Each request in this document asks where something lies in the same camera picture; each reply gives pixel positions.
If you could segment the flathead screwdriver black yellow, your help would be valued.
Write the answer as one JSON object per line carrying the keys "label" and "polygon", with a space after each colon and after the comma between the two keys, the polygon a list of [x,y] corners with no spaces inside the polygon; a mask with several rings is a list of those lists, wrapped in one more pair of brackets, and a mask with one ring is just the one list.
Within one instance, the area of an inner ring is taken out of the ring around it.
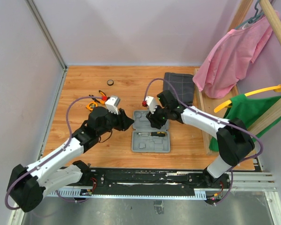
{"label": "flathead screwdriver black yellow", "polygon": [[150,133],[138,133],[138,135],[150,135],[157,137],[165,137],[167,135],[166,132],[150,132]]}

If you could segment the grey plastic tool case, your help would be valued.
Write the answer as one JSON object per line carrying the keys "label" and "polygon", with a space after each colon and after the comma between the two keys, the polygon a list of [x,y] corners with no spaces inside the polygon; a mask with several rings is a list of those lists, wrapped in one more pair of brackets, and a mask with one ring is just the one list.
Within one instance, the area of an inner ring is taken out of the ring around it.
{"label": "grey plastic tool case", "polygon": [[[161,129],[152,128],[146,115],[149,111],[135,110],[133,112],[133,132],[132,132],[132,152],[145,153],[169,153],[170,133],[168,131],[170,123],[167,121]],[[152,132],[165,132],[166,136],[152,136]]]}

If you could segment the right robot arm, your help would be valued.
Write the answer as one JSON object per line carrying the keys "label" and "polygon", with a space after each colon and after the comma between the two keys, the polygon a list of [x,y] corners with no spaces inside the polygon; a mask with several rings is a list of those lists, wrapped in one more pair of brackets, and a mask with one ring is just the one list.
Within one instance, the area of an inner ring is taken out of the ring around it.
{"label": "right robot arm", "polygon": [[219,183],[220,177],[237,164],[255,148],[244,123],[215,117],[189,106],[176,99],[169,90],[157,95],[146,96],[142,106],[148,108],[146,115],[151,127],[161,129],[168,120],[196,127],[217,140],[219,155],[203,171],[203,183],[212,188]]}

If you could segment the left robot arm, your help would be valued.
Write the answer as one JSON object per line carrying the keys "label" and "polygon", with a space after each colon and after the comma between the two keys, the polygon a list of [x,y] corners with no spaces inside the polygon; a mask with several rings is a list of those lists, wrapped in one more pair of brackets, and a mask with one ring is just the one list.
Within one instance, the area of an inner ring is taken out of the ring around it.
{"label": "left robot arm", "polygon": [[69,167],[63,166],[101,141],[101,136],[117,131],[126,131],[134,123],[123,109],[118,114],[104,107],[95,108],[87,120],[70,135],[68,140],[42,159],[24,167],[15,166],[7,187],[11,197],[23,212],[35,209],[43,198],[64,186],[78,183],[87,185],[91,180],[90,168],[81,160]]}

